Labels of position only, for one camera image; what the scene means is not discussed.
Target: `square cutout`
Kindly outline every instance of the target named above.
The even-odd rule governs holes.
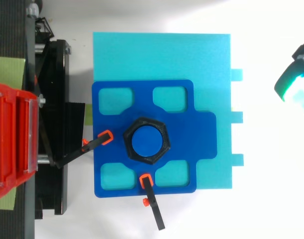
[[[187,91],[182,86],[156,87],[153,103],[168,113],[182,113],[187,110]]]
[[[134,104],[131,88],[103,88],[99,91],[99,111],[102,115],[119,115]]]

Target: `black clamp handle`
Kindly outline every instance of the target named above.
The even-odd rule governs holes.
[[[94,139],[87,144],[85,144],[83,147],[77,149],[76,151],[68,154],[63,159],[56,162],[56,166],[58,168],[62,168],[64,165],[70,163],[71,161],[75,160],[76,158],[80,157],[81,155],[94,150],[96,147],[102,145],[105,145],[113,140],[113,134],[111,131],[106,130],[98,135],[97,139]]]
[[[153,191],[153,181],[151,175],[143,174],[140,177],[140,182],[147,195],[147,198],[143,199],[143,204],[146,207],[151,206],[158,230],[162,230],[165,228],[165,225]]]

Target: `black metal frame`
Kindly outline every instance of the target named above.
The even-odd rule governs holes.
[[[47,154],[49,164],[39,164],[36,172],[36,219],[42,209],[62,215],[67,209],[68,166],[55,164],[82,147],[85,104],[69,103],[69,55],[65,40],[49,41],[36,54],[36,75],[40,93],[46,99],[40,109],[39,154]]]

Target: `black bracket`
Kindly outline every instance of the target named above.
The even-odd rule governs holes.
[[[142,186],[144,186],[143,188],[146,191],[146,195],[147,195],[149,205],[152,208],[158,230],[162,230],[162,229],[165,228],[165,225],[164,225],[163,218],[162,218],[160,209],[158,207],[158,204],[157,204],[157,201],[156,201],[156,198],[155,198],[155,194],[154,194],[154,191],[153,191],[153,188],[152,188],[151,180],[147,176],[142,177],[142,183],[143,183]]]

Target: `orange clamp jaw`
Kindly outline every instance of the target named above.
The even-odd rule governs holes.
[[[152,185],[152,187],[154,186],[152,177],[149,173],[145,173],[143,175],[140,176],[140,183],[143,189],[145,189],[144,183],[143,183],[143,178],[148,178],[150,180],[150,184]]]
[[[110,143],[110,142],[114,139],[114,138],[113,138],[112,132],[111,132],[110,130],[108,130],[108,129],[105,130],[105,131],[103,131],[102,133],[99,133],[99,134],[98,134],[98,138],[99,138],[100,136],[106,134],[106,133],[108,133],[108,135],[110,136],[110,139],[108,139],[107,141],[105,141],[104,143],[102,143],[102,145],[106,145],[106,144]]]

